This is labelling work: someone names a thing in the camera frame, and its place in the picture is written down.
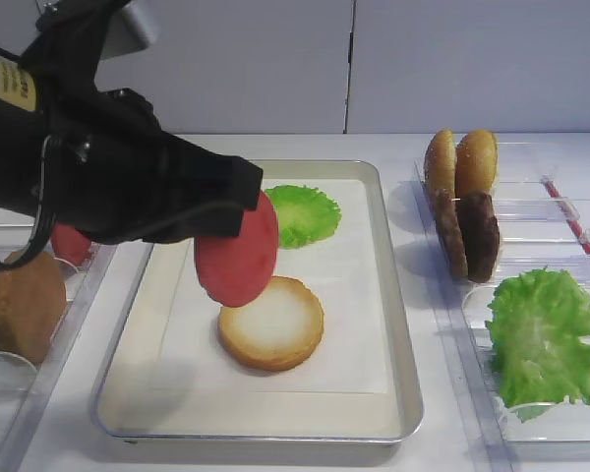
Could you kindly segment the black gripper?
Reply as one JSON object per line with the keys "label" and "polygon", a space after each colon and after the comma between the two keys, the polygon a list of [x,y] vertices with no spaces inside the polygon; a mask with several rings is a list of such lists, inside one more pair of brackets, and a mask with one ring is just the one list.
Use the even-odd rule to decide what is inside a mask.
{"label": "black gripper", "polygon": [[262,169],[164,133],[151,103],[129,88],[39,94],[44,124],[29,215],[40,199],[57,222],[103,244],[236,237],[254,210]]}

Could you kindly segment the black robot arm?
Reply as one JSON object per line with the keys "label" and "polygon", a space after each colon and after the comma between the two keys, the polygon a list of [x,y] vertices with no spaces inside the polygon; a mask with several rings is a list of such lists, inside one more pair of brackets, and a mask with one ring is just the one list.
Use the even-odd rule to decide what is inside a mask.
{"label": "black robot arm", "polygon": [[59,1],[20,55],[0,49],[0,208],[34,220],[23,251],[42,252],[56,223],[93,242],[168,244],[235,237],[257,207],[263,172],[163,131],[152,105],[94,77],[121,1]]}

